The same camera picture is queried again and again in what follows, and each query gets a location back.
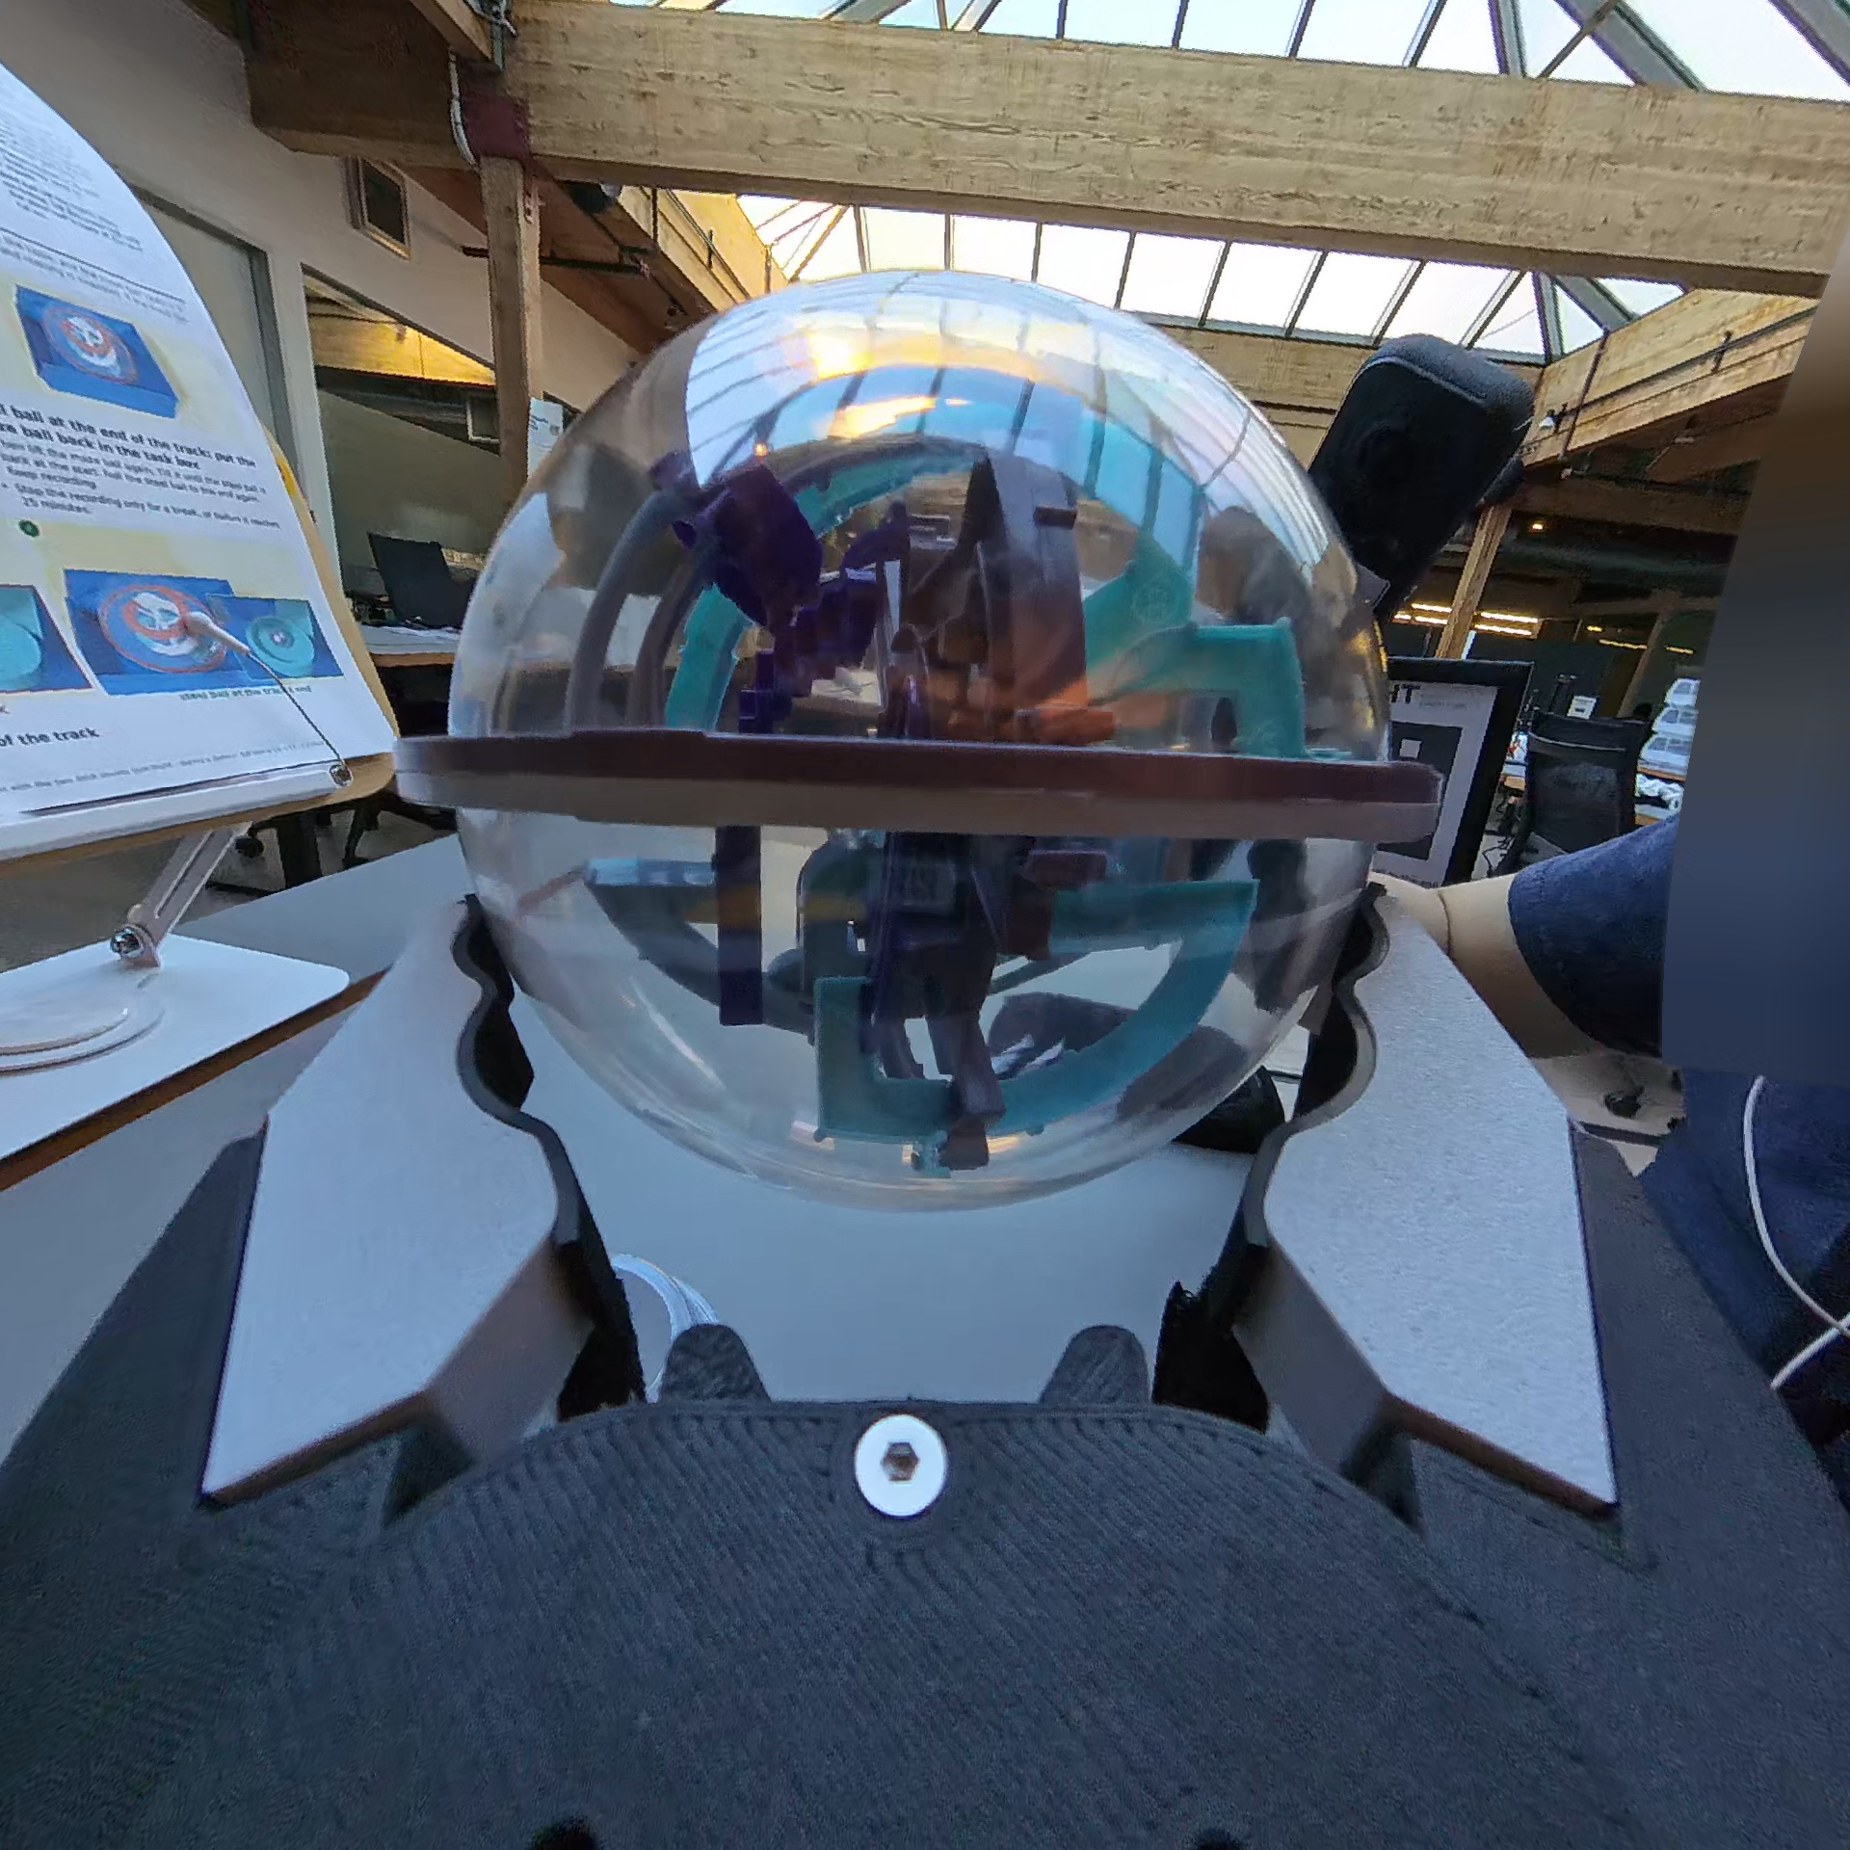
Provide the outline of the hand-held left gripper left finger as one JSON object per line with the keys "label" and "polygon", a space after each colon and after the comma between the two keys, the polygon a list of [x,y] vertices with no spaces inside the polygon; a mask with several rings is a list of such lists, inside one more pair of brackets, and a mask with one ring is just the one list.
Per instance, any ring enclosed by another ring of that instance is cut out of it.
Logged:
{"label": "hand-held left gripper left finger", "polygon": [[388,1432],[461,1466],[642,1400],[559,1136],[524,1115],[513,985],[441,906],[270,1109],[202,1493],[241,1503]]}

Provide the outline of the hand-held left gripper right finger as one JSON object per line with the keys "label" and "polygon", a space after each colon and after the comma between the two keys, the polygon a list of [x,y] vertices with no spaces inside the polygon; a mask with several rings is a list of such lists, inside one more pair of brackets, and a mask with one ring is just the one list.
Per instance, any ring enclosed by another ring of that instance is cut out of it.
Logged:
{"label": "hand-held left gripper right finger", "polygon": [[1306,1059],[1157,1400],[1287,1432],[1383,1486],[1408,1443],[1615,1507],[1568,1115],[1436,941],[1369,890]]}

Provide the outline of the clear plastic ball stand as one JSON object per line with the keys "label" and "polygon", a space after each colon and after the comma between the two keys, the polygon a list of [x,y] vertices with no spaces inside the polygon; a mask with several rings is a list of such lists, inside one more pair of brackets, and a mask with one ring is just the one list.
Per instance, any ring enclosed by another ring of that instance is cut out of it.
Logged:
{"label": "clear plastic ball stand", "polygon": [[683,1330],[718,1324],[720,1318],[692,1285],[644,1258],[615,1255],[611,1272],[625,1285],[625,1298],[629,1304],[644,1396],[658,1400],[673,1343]]}

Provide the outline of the clear plastic maze ball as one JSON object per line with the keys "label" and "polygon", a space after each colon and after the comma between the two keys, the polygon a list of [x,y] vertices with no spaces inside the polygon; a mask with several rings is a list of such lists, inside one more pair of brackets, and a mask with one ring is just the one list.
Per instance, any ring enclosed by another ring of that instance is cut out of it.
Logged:
{"label": "clear plastic maze ball", "polygon": [[593,402],[399,785],[617,1104],[876,1211],[1185,1133],[1445,794],[1266,413],[1157,324],[954,271],[766,293]]}

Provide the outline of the person's right forearm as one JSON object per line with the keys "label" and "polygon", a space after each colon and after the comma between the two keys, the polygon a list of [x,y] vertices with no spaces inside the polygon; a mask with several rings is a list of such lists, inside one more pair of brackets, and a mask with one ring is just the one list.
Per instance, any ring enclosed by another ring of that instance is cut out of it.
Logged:
{"label": "person's right forearm", "polygon": [[1617,1054],[1569,1026],[1568,1014],[1543,995],[1513,941],[1513,875],[1445,890],[1424,890],[1393,875],[1374,875],[1374,884],[1437,942],[1529,1059],[1603,1050],[1627,1071],[1624,1087],[1641,1087],[1644,1079],[1679,1087],[1679,1079],[1658,1059]]}

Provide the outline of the white document stand with sheet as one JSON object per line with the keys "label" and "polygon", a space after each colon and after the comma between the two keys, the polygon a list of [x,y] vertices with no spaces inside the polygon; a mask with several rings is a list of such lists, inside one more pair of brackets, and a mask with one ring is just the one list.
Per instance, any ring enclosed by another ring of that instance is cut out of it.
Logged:
{"label": "white document stand with sheet", "polygon": [[[286,800],[233,821],[157,825],[141,835],[178,835],[168,865],[148,898],[104,942],[80,945],[2,972],[2,1153],[50,1138],[79,1119],[219,1058],[311,1007],[328,1004],[346,975],[328,964],[266,951],[215,951],[162,937],[182,918],[246,821],[349,803],[367,789],[362,774],[385,754],[336,762],[336,794]],[[57,851],[2,859],[39,863]]]}

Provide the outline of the person's blue clothing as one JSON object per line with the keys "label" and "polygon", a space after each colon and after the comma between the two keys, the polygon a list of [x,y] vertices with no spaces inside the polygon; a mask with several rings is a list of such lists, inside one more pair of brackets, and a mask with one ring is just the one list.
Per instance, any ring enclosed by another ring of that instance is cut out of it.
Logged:
{"label": "person's blue clothing", "polygon": [[[1603,1049],[1658,1058],[1676,822],[1515,872],[1518,955],[1568,1025]],[[1752,1362],[1773,1374],[1822,1333],[1768,1264],[1847,1314],[1847,1089],[1768,1080],[1744,1140],[1750,1080],[1682,1074],[1682,1127],[1641,1189]]]}

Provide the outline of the black framed tag board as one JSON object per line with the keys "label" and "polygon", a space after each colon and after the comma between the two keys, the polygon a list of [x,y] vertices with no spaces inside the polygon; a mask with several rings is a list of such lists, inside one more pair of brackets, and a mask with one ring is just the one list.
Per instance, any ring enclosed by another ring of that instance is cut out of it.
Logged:
{"label": "black framed tag board", "polygon": [[1424,835],[1374,851],[1374,875],[1424,890],[1471,876],[1529,672],[1526,660],[1387,660],[1389,756],[1437,771],[1441,803]]}

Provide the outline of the black office chair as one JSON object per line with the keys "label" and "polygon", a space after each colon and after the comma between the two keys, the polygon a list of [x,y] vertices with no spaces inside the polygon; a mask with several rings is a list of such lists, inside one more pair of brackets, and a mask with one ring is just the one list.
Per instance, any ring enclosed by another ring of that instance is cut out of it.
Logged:
{"label": "black office chair", "polygon": [[1574,853],[1636,829],[1632,780],[1648,739],[1641,722],[1535,712],[1526,734],[1526,789],[1499,875],[1529,853]]}

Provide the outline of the printed instruction sheet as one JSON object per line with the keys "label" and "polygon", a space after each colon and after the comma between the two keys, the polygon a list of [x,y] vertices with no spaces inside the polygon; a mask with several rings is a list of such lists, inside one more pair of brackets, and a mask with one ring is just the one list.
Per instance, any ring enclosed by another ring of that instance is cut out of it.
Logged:
{"label": "printed instruction sheet", "polygon": [[328,800],[391,745],[191,278],[2,75],[2,859]]}

